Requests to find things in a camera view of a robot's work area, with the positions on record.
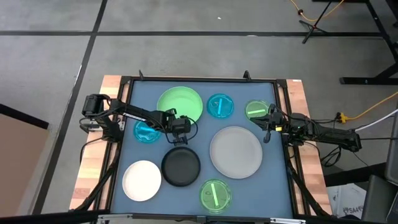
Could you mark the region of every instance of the black frame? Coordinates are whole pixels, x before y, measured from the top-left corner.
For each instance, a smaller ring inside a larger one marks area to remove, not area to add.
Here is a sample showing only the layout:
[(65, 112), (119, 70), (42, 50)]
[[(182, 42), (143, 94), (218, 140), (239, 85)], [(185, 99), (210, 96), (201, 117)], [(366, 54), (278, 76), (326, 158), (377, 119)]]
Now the black frame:
[[(225, 83), (271, 83), (272, 87), (274, 89), (274, 96), (275, 96), (275, 102), (279, 108), (281, 108), (281, 102), (280, 102), (280, 96), (279, 96), (279, 87), (283, 89), (284, 92), (284, 99), (285, 99), (285, 105), (287, 108), (288, 114), (291, 114), (291, 107), (290, 107), (290, 100), (289, 100), (289, 92), (287, 91), (287, 82), (286, 80), (276, 80), (276, 79), (260, 79), (260, 78), (251, 78), (250, 74), (248, 71), (245, 71), (244, 75), (242, 78), (198, 78), (198, 77), (145, 77), (141, 71), (139, 71), (139, 76), (138, 77), (126, 77), (123, 76), (121, 78), (121, 82), (119, 85), (119, 92), (118, 92), (118, 99), (121, 100), (121, 96), (123, 94), (124, 90), (124, 85), (128, 83), (129, 88), (127, 89), (127, 99), (126, 103), (129, 103), (131, 100), (131, 95), (132, 95), (132, 89), (134, 87), (134, 82), (135, 81), (162, 81), (162, 82), (225, 82)], [(282, 145), (284, 149), (284, 157), (285, 157), (285, 162), (287, 160), (290, 160), (289, 156), (289, 149), (287, 147), (287, 142), (285, 139), (281, 138), (282, 140)], [(117, 150), (121, 151), (123, 144), (123, 140), (119, 143), (117, 143)], [(300, 154), (298, 152), (298, 149), (296, 149), (297, 153), (295, 153), (295, 161), (296, 161), (296, 166), (297, 166), (297, 172), (300, 176), (300, 179), (304, 182), (303, 178), (303, 172), (302, 172), (302, 166), (300, 162)], [(106, 168), (108, 167), (108, 162), (109, 162), (109, 155), (111, 153), (111, 144), (108, 143), (106, 146), (106, 151), (105, 151), (105, 157), (103, 161), (103, 165), (101, 167), (101, 177), (102, 175), (106, 172)], [(287, 174), (287, 181), (289, 185), (289, 193), (290, 193), (290, 199), (291, 199), (291, 206), (292, 206), (292, 213), (294, 216), (299, 214), (298, 208), (297, 208), (297, 199), (296, 199), (296, 194), (295, 194), (295, 189), (294, 189), (294, 182), (293, 179), (291, 178), (290, 174), (288, 173), (288, 168), (287, 164), (286, 166), (286, 174)], [(110, 183), (109, 183), (109, 191), (108, 191), (108, 196), (106, 198), (106, 205), (105, 205), (105, 210), (110, 210), (111, 209), (111, 203), (113, 200), (113, 193), (114, 193), (114, 186), (116, 184), (116, 176), (118, 173), (118, 169), (115, 170), (115, 172), (112, 174), (110, 177)], [(99, 203), (101, 201), (102, 197), (102, 191), (97, 195), (95, 199), (95, 206), (94, 209), (99, 208)], [(303, 200), (303, 206), (304, 206), (304, 211), (306, 215), (310, 214), (310, 209), (309, 209), (309, 204), (305, 200), (305, 198), (302, 198)], [(194, 215), (164, 215), (164, 214), (143, 214), (143, 213), (133, 213), (134, 217), (137, 218), (143, 218), (143, 219), (159, 219), (159, 220), (188, 220), (188, 221), (196, 221), (196, 222), (202, 222), (205, 220), (206, 222), (270, 222), (270, 218), (255, 218), (255, 217), (212, 217), (212, 216), (194, 216)]]
[[(312, 33), (312, 36), (317, 37), (382, 37), (386, 43), (388, 44), (391, 53), (394, 58), (398, 58), (394, 50), (394, 46), (389, 40), (386, 31), (384, 30), (382, 24), (378, 21), (378, 16), (374, 11), (369, 0), (346, 0), (346, 3), (355, 2), (355, 3), (366, 3), (370, 13), (375, 19), (377, 28), (379, 32), (327, 32), (323, 33)], [(0, 30), (0, 35), (24, 35), (24, 36), (89, 36), (90, 39), (87, 44), (86, 51), (83, 56), (83, 60), (81, 62), (81, 68), (76, 77), (75, 85), (72, 88), (72, 94), (69, 98), (67, 108), (64, 112), (62, 122), (60, 123), (60, 129), (58, 136), (55, 140), (55, 144), (53, 147), (53, 152), (50, 158), (50, 162), (47, 166), (46, 173), (44, 175), (44, 179), (42, 181), (42, 185), (40, 186), (40, 190), (37, 196), (37, 200), (35, 202), (32, 213), (37, 215), (42, 212), (42, 208), (45, 202), (45, 198), (47, 196), (47, 192), (50, 187), (50, 183), (55, 172), (55, 167), (58, 162), (58, 158), (60, 155), (60, 151), (62, 149), (63, 142), (65, 140), (65, 136), (67, 133), (68, 125), (72, 117), (72, 113), (76, 104), (77, 96), (81, 88), (81, 84), (83, 82), (85, 72), (87, 69), (88, 61), (91, 56), (91, 52), (93, 50), (93, 46), (95, 43), (95, 39), (97, 36), (248, 36), (255, 35), (258, 37), (305, 37), (307, 32), (229, 32), (229, 31), (132, 31), (132, 32), (107, 32), (107, 31), (99, 31), (100, 24), (106, 9), (106, 5), (108, 0), (102, 0), (101, 6), (98, 11), (98, 15), (93, 26), (93, 30), (63, 30), (63, 31), (55, 31), (55, 30)], [(340, 82), (342, 84), (374, 84), (374, 85), (390, 85), (392, 83), (397, 83), (398, 79), (393, 78), (385, 78), (389, 77), (391, 72), (384, 72), (382, 76), (377, 76), (375, 78), (350, 78), (343, 77)]]

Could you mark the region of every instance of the gray floor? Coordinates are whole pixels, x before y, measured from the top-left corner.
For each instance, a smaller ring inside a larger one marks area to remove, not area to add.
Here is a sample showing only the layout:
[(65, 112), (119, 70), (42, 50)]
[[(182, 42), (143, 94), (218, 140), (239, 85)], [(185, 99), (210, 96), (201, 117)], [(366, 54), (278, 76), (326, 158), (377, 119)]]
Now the gray floor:
[[(296, 0), (308, 17), (316, 17), (324, 3)], [(372, 1), (392, 37), (395, 19), (385, 1)], [(0, 0), (0, 30), (92, 30), (100, 0)], [(305, 31), (289, 0), (113, 0), (105, 10), (100, 30), (223, 30)], [(335, 32), (375, 32), (377, 27), (362, 4), (344, 4), (320, 27)], [(302, 79), (312, 118), (333, 118), (337, 111), (354, 116), (397, 91), (396, 86), (343, 86), (341, 76), (372, 77), (392, 62), (383, 40), (377, 38), (301, 37), (98, 37), (76, 102), (59, 162), (45, 202), (45, 213), (68, 209), (78, 156), (86, 134), (78, 128), (83, 99), (97, 93), (103, 75), (180, 75)], [(51, 124), (51, 137), (25, 194), (34, 196), (47, 156), (79, 71), (88, 37), (0, 37), (1, 103)], [(353, 128), (392, 111), (388, 101), (364, 118), (339, 128)], [(389, 136), (392, 120), (360, 133), (362, 137)], [(332, 146), (320, 145), (322, 155)], [(363, 142), (358, 153), (368, 164), (383, 162), (388, 141)], [(337, 167), (364, 164), (349, 152)], [(21, 213), (29, 210), (29, 203)]]

